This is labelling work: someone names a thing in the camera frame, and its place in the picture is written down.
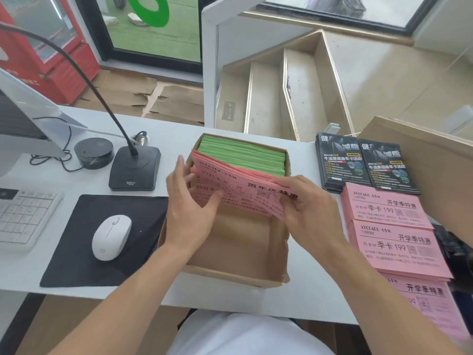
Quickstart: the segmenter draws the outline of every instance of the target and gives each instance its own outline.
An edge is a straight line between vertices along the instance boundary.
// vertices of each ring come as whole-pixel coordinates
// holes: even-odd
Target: pink paper
[[[199,204],[207,202],[214,191],[221,189],[224,191],[223,202],[228,205],[283,219],[284,210],[276,194],[284,193],[297,199],[289,188],[270,182],[274,176],[233,167],[196,150],[191,156],[194,160],[192,172],[198,175],[193,197]]]
[[[456,338],[470,337],[446,283],[389,274],[382,276],[445,334]]]
[[[342,196],[350,205],[355,220],[433,229],[415,195],[347,183]]]
[[[351,229],[358,249],[382,273],[411,273],[406,275],[443,281],[453,278],[432,231],[358,220]]]

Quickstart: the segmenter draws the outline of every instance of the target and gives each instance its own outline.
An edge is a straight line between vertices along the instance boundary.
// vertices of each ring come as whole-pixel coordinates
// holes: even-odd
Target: round speaker
[[[86,169],[100,169],[113,161],[114,145],[105,138],[87,138],[74,146],[77,158]]]

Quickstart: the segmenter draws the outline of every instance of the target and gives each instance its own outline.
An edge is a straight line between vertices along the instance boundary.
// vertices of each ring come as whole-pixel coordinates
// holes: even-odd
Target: person's left hand
[[[216,191],[202,208],[189,193],[187,184],[195,175],[179,156],[174,172],[166,179],[169,194],[168,225],[165,245],[191,257],[204,243],[212,229],[223,191]]]

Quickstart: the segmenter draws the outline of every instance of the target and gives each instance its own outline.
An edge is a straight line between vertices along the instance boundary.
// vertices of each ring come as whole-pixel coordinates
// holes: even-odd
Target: mouse pad
[[[118,286],[157,248],[168,209],[167,197],[81,195],[43,274],[40,286]],[[92,253],[92,238],[102,222],[123,214],[132,220],[121,253],[104,262]]]

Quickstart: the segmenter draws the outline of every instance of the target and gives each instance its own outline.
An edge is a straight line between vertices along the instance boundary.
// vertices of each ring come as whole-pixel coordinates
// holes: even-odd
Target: white mouse
[[[92,252],[98,260],[115,259],[128,239],[132,220],[126,215],[113,215],[98,227],[92,239]]]

